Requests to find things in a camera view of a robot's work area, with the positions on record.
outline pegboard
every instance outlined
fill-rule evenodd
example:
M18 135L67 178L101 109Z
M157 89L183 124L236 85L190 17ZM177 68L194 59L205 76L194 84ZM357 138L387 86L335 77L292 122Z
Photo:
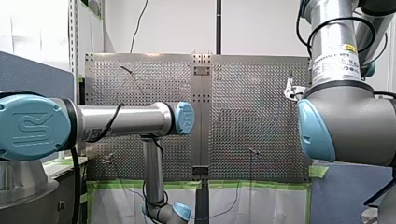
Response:
M305 85L307 63L294 57L212 57L210 178L308 179L296 104L283 93L290 76L293 85Z
M191 100L191 55L89 54L86 57L87 105L151 105ZM165 180L191 179L191 137L167 136ZM106 138L91 146L89 179L143 179L139 136ZM103 162L110 153L113 163Z
M305 182L309 160L300 149L296 105L283 90L290 74L295 85L305 84L307 62L298 57L90 54L86 103L191 102L198 122L194 133L163 139L165 180L191 180L193 165L208 165L211 179ZM96 156L89 179L143 178L138 136L107 138L91 147ZM251 149L261 154L251 157ZM114 164L103 163L110 153Z

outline silver arm segment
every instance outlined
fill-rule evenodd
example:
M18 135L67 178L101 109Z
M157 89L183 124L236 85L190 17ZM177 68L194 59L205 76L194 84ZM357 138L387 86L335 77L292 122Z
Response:
M373 16L362 12L361 16L369 21L376 30L376 39L374 44L359 54L359 62L361 65L361 76L369 77L374 74L375 65L372 63L376 56L377 49L379 48L383 36L385 35L390 23L393 20L394 13L382 16ZM356 32L356 40L358 42L358 49L363 49L367 46L372 38L372 34L367 25L359 24Z
M78 105L78 141L93 140L113 118L117 107L111 105ZM111 125L107 137L152 134L168 135L172 126L168 105L156 103L151 106L123 106Z

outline green tape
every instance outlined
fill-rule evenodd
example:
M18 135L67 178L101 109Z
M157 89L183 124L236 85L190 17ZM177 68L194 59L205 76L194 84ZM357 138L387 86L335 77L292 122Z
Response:
M65 158L65 159L63 159L63 160L61 160L61 161L56 161L56 160L57 160L57 159L52 160L52 161L44 162L44 165L51 165L51 164L58 164L58 165L73 165L73 160L72 160L70 157L67 157L67 158Z
M318 166L311 165L309 166L309 177L311 178L323 178L329 170L328 166Z
M239 182L239 188L241 187L253 187L260 189L290 189L290 190L307 190L309 183L306 184L284 184L276 182L265 182L265 181L249 181L241 180ZM209 187L212 189L234 189L238 186L238 181L234 180L209 180Z
M78 82L84 82L84 76L82 74L78 74Z
M108 181L87 181L88 188L93 189L142 189L143 180L116 179ZM201 181L173 181L163 184L165 189L200 189Z

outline robotic arm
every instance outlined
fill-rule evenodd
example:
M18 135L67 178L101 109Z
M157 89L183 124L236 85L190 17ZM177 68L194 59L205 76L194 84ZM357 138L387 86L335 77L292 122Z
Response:
M187 205L175 203L172 206L164 202L163 155L156 140L169 134L191 133L194 111L190 104L74 105L70 100L49 99L29 91L5 91L0 92L0 121L0 163L16 161L17 165L12 168L14 171L26 164L24 161L33 161L32 164L39 164L42 170L41 163L35 160L70 149L78 142L97 142L109 136L141 135L147 183L145 214L161 223L184 224L190 220L191 209ZM1 174L4 172L1 165L0 214L7 220L7 214L15 215L15 211L7 212L14 206L12 204L19 204L15 202L31 197L41 189L23 189L23 185L22 188L12 187L12 183L8 183L13 182L12 178ZM42 176L41 170L32 176Z
M362 23L355 35L357 7L373 26ZM394 0L303 1L302 16L315 32L308 43L312 86L298 103L301 144L310 158L396 166L396 101L375 99L361 81L373 73L370 61L395 11Z

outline wire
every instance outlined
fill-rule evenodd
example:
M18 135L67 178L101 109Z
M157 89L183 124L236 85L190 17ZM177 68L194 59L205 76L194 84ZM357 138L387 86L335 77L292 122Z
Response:
M139 19L137 20L137 26L136 26L136 30L134 31L134 36L132 37L131 50L129 51L129 53L132 53L132 50L134 49L134 39L136 38L137 32L139 31L140 20L142 20L142 16L145 13L146 8L148 7L148 3L149 3L149 0L146 0L145 5L143 6L143 10L140 13Z
M158 144L157 139L152 138L152 141L154 142L155 146L160 149L161 156L163 157L163 147L160 144Z
M382 56L382 54L384 54L385 50L387 49L387 46L388 46L388 33L385 33L384 48L382 48L381 52L374 59L372 59L369 63L366 63L364 66L367 66L371 63L374 63L376 60L378 60Z
M396 93L389 91L375 91L374 95L386 95L393 97L393 99L396 99Z
M89 143L95 143L98 142L99 140L101 140L102 138L104 138L107 134L107 132L110 130L111 125L113 124L114 120L116 119L116 116L119 114L120 109L125 106L125 104L121 103L117 106L116 108L116 112L114 112L113 117L111 118L111 120L107 123L105 129L102 131L102 133L95 139L91 140L91 141L87 141Z
M359 16L362 16L361 13L359 13L358 11L354 11L353 13L355 13L355 14L357 14L357 15L359 15ZM388 42L389 42L389 39L388 39L388 32L385 32L385 44L384 44L384 48L382 48L382 50L381 50L381 52L378 54L378 56L376 56L376 57L375 57L374 59L372 59L369 63L366 63L366 64L364 64L363 66L370 65L371 63L374 63L376 60L378 60L378 59L382 56L382 54L384 54L385 50L387 49Z
M298 37L298 39L300 40L300 42L301 42L304 46L308 46L308 43L306 43L306 42L303 40L303 38L301 37L301 34L300 34L300 20L301 20L301 16L302 16L302 13L303 13L304 5L305 5L305 0L301 1L300 9L298 10L297 22L296 22L296 33L297 33L297 37Z
M74 171L74 178L75 178L75 192L74 192L74 205L73 205L73 216L72 216L72 224L78 223L78 212L79 212L79 201L81 197L81 173L79 169L79 162L78 162L78 154L76 147L72 147L70 149L72 153L73 159L73 171Z
M371 31L371 33L372 33L372 39L371 39L370 43L369 43L366 47L364 47L363 49L358 50L358 53L361 53L361 52L367 50L368 48L370 48L370 47L374 44L376 32L375 32L374 26L373 26L369 21L367 21L367 20L365 20L365 19L363 19L363 18L360 18L360 17L340 17L340 18L335 18L335 19L331 19L331 20L328 20L328 21L323 22L321 25L319 25L317 28L315 28L315 29L312 31L311 35L308 37L308 41L307 41L307 44L308 44L308 45L307 45L307 50L308 50L308 54L309 54L309 56L310 56L311 58L312 58L312 52L311 52L312 46L311 46L311 42L312 42L313 37L315 36L315 34L316 34L321 28L323 28L323 27L329 25L330 23L332 23L332 22L334 22L334 21L360 21L360 22L364 23L365 25L367 25L367 26L370 28L370 31Z

